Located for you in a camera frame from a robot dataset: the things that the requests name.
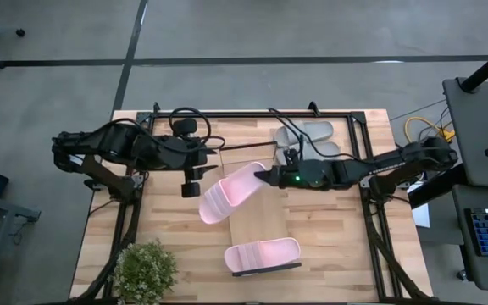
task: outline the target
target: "gray slide sandal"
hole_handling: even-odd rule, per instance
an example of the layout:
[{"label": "gray slide sandal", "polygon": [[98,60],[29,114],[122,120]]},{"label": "gray slide sandal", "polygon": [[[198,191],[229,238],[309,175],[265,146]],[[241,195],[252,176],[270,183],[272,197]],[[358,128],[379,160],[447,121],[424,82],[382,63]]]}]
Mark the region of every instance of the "gray slide sandal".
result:
[{"label": "gray slide sandal", "polygon": [[[313,143],[318,150],[323,153],[324,155],[336,155],[340,153],[340,148],[336,143],[331,142],[331,141],[323,141],[323,142],[314,142]],[[298,143],[293,144],[290,147],[284,147],[284,148],[278,148],[276,149],[276,161],[280,165],[286,165],[286,156],[284,156],[284,151],[286,149],[291,149],[294,148],[295,150],[298,150]],[[302,158],[304,160],[308,159],[318,159],[318,160],[333,160],[336,159],[336,157],[333,158],[326,158],[321,155],[319,155],[315,150],[313,150],[313,147],[310,143],[304,142],[303,148],[302,148]]]},{"label": "gray slide sandal", "polygon": [[[333,135],[334,128],[328,121],[321,122],[303,122],[294,121],[295,125],[302,131],[306,132],[313,142],[326,140]],[[300,132],[291,127],[298,135]],[[280,127],[274,134],[274,140],[278,143],[278,147],[289,147],[290,145],[298,143],[298,139],[293,133],[285,126]],[[306,136],[304,136],[304,142],[308,142]]]}]

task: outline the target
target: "wooden table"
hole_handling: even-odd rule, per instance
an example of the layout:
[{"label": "wooden table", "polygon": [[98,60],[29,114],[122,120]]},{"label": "wooden table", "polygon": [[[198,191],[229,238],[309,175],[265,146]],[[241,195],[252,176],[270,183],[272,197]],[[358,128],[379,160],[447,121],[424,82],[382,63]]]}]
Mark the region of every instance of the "wooden table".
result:
[{"label": "wooden table", "polygon": [[[383,109],[364,110],[374,154],[395,148],[389,118]],[[117,111],[114,119],[132,118],[136,111]],[[327,119],[335,134],[331,138],[343,153],[351,153],[347,122]],[[272,141],[280,123],[272,119],[210,119],[213,135],[223,136],[226,146]],[[205,124],[197,120],[198,134]],[[170,134],[166,119],[158,119],[154,134]],[[247,162],[260,160],[272,164],[273,147],[225,151],[209,157],[210,164],[223,167],[205,174],[201,180],[206,191],[224,171],[232,171]],[[117,174],[122,166],[107,165]],[[302,267],[235,278],[224,263],[223,255],[231,246],[228,219],[206,225],[199,219],[198,198],[180,197],[181,172],[151,172],[142,199],[137,243],[159,239],[178,261],[178,284],[167,293],[166,302],[371,302],[377,301],[369,244],[363,222],[361,199],[356,186],[348,191],[278,190],[274,197],[282,204],[291,237],[302,248]],[[404,192],[398,196],[406,197]],[[99,192],[91,208],[108,200]],[[413,222],[405,202],[392,201],[385,206],[396,259],[419,288],[431,295],[429,276]],[[80,295],[108,260],[113,239],[118,204],[95,212],[88,220],[71,296]],[[391,292],[385,261],[382,272],[387,291]]]}]

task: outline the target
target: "potted plant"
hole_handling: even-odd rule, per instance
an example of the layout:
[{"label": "potted plant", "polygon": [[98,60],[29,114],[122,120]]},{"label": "potted plant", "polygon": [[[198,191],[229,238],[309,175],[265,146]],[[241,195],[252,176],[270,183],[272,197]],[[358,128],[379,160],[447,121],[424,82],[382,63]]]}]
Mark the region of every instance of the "potted plant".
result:
[{"label": "potted plant", "polygon": [[177,273],[175,256],[164,250],[159,240],[130,244],[118,257],[114,289],[121,303],[153,305],[176,283]]}]

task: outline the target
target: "pink slipper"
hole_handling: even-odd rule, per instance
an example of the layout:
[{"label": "pink slipper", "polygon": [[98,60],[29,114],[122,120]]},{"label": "pink slipper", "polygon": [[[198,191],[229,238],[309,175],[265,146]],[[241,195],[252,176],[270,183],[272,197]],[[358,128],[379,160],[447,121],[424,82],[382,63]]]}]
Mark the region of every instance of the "pink slipper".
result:
[{"label": "pink slipper", "polygon": [[291,237],[255,241],[225,250],[225,264],[232,272],[280,266],[300,257],[301,247]]},{"label": "pink slipper", "polygon": [[261,186],[266,186],[266,183],[253,175],[261,170],[265,170],[265,167],[259,162],[253,162],[210,187],[201,196],[199,214],[202,221],[209,225],[220,222]]}]

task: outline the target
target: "gray floor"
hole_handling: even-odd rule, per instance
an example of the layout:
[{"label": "gray floor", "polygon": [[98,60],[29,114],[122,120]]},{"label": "gray floor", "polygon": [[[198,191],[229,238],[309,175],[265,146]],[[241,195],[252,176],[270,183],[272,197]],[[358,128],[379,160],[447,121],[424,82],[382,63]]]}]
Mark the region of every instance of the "gray floor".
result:
[{"label": "gray floor", "polygon": [[[0,57],[122,59],[139,0],[0,0]],[[150,0],[136,58],[394,56],[488,54],[488,1],[482,0]],[[387,108],[396,141],[418,115],[436,122],[441,82],[482,63],[276,64],[150,67],[131,70],[123,109]],[[91,193],[84,177],[53,166],[52,136],[92,130],[113,107],[121,66],[0,70],[0,172],[9,198],[42,210],[0,264],[0,304],[66,299]],[[411,125],[416,138],[424,125]],[[488,291],[459,282],[455,247],[423,244],[436,296],[488,303]]]}]

